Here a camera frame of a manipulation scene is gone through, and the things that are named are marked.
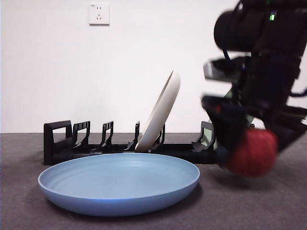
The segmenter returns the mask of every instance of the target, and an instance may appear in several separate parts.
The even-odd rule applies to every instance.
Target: plate
[[[179,88],[180,76],[176,71],[172,71],[140,135],[140,141],[135,147],[136,152],[147,152],[155,142],[173,108]]]
[[[38,183],[55,205],[91,216],[132,216],[169,207],[190,194],[200,176],[192,163],[150,153],[84,157],[43,171]]]

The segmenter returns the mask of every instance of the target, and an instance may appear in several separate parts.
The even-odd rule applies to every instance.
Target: electrical socket
[[[110,25],[110,5],[108,3],[89,5],[88,23],[89,25]]]

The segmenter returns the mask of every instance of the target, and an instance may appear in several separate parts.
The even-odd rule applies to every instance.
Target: gray table surface
[[[197,134],[167,134],[184,143]],[[307,136],[279,157],[260,179],[235,176],[216,165],[197,165],[201,178],[180,203],[150,214],[123,218],[79,215],[49,202],[37,184],[42,165],[42,134],[1,134],[2,230],[306,230]],[[98,143],[99,134],[91,141]],[[117,143],[133,134],[115,134]]]

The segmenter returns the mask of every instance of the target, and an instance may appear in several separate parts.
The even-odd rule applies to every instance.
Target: black dish rack
[[[64,161],[110,153],[131,153],[135,152],[136,144],[140,134],[140,122],[135,125],[134,139],[127,144],[112,144],[114,122],[103,124],[102,138],[100,144],[89,144],[90,121],[74,124],[71,128],[71,121],[60,121],[44,124],[44,165],[54,165]],[[66,128],[65,139],[54,142],[53,130]],[[78,131],[86,129],[83,140],[77,143]],[[211,139],[206,140],[207,145],[201,143],[205,130],[211,131]],[[212,123],[201,122],[201,133],[196,141],[187,144],[165,144],[165,125],[159,137],[148,150],[148,153],[174,156],[187,160],[194,164],[215,164],[217,162],[213,145],[215,135]]]

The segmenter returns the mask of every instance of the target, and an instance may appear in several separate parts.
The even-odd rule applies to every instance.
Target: red ball
[[[244,177],[263,176],[274,166],[277,151],[277,137],[273,132],[250,128],[226,168]]]

